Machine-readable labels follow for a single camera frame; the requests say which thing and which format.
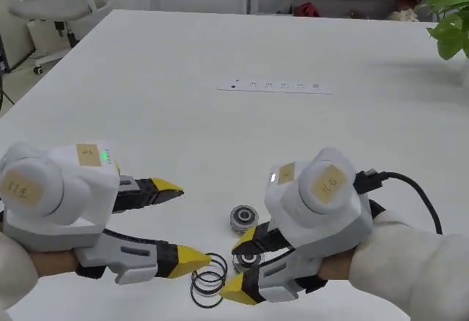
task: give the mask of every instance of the green plant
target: green plant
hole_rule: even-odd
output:
[[[469,0],[427,0],[420,7],[443,17],[435,28],[427,28],[437,40],[440,57],[450,59],[463,50],[469,58]]]

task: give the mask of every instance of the chair wheel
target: chair wheel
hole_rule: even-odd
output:
[[[33,71],[36,75],[42,75],[44,73],[44,70],[41,66],[34,67]]]

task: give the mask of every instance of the gray plastic part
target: gray plastic part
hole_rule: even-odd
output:
[[[30,251],[66,251],[75,247],[93,246],[101,233],[88,235],[39,235],[8,224],[8,211],[5,210],[3,232]]]
[[[119,191],[139,191],[140,187],[131,176],[120,176]]]
[[[361,214],[351,224],[336,235],[317,240],[298,247],[296,250],[305,257],[323,258],[356,247],[373,231],[373,217],[367,195],[358,197],[361,204]]]
[[[293,251],[286,257],[259,270],[259,291],[271,287],[283,287],[294,298],[302,290],[295,282],[296,278],[314,276],[320,268],[322,259],[305,259],[298,251]]]
[[[92,248],[75,250],[78,261],[84,267],[107,266],[119,279],[129,270],[157,268],[156,245],[136,243],[113,237],[106,231],[99,237]]]

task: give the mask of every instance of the red object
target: red object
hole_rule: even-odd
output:
[[[317,8],[310,2],[302,4],[301,6],[293,9],[293,15],[295,17],[319,17],[320,13]]]

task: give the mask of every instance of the floor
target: floor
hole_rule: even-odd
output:
[[[34,60],[26,60],[20,67],[13,72],[3,75],[3,89],[14,103],[17,103],[34,85],[47,73],[48,69],[44,69],[44,74],[39,76],[33,73]],[[4,98],[3,106],[0,110],[0,117],[6,114],[14,105],[8,99]]]

